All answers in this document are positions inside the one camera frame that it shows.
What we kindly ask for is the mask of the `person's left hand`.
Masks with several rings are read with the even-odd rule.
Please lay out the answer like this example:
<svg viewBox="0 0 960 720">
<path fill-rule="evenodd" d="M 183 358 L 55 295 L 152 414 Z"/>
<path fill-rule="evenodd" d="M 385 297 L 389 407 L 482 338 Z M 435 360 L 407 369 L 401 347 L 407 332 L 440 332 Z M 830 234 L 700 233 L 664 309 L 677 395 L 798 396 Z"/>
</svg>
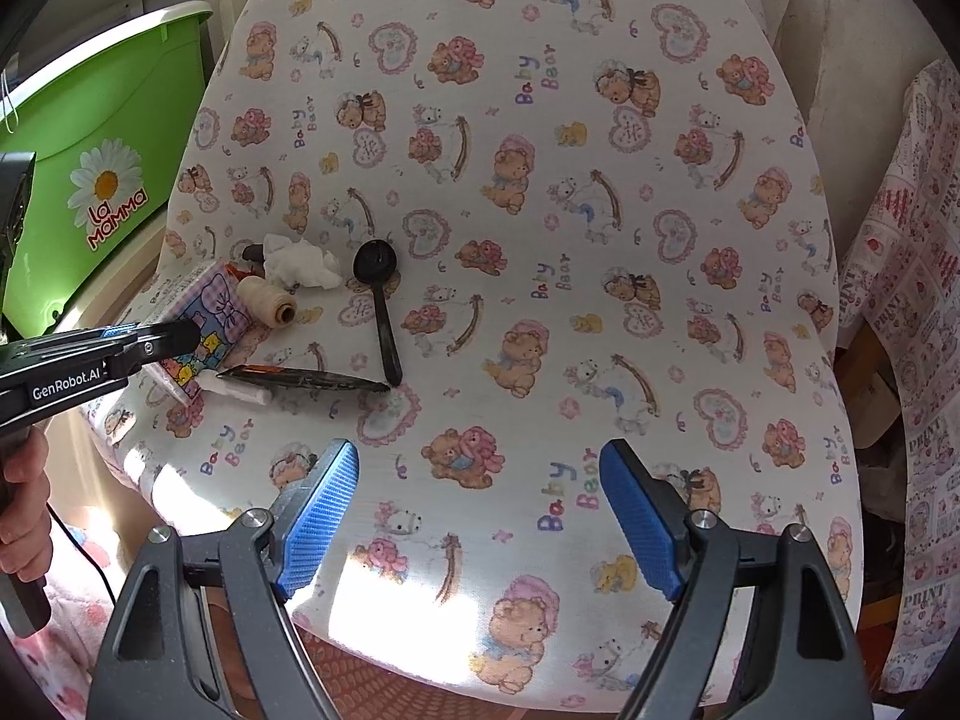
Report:
<svg viewBox="0 0 960 720">
<path fill-rule="evenodd" d="M 3 481 L 11 489 L 11 500 L 0 518 L 0 561 L 2 571 L 16 575 L 21 582 L 43 578 L 52 561 L 52 520 L 47 511 L 48 455 L 46 436 L 33 427 L 25 444 L 14 450 L 3 465 Z"/>
</svg>

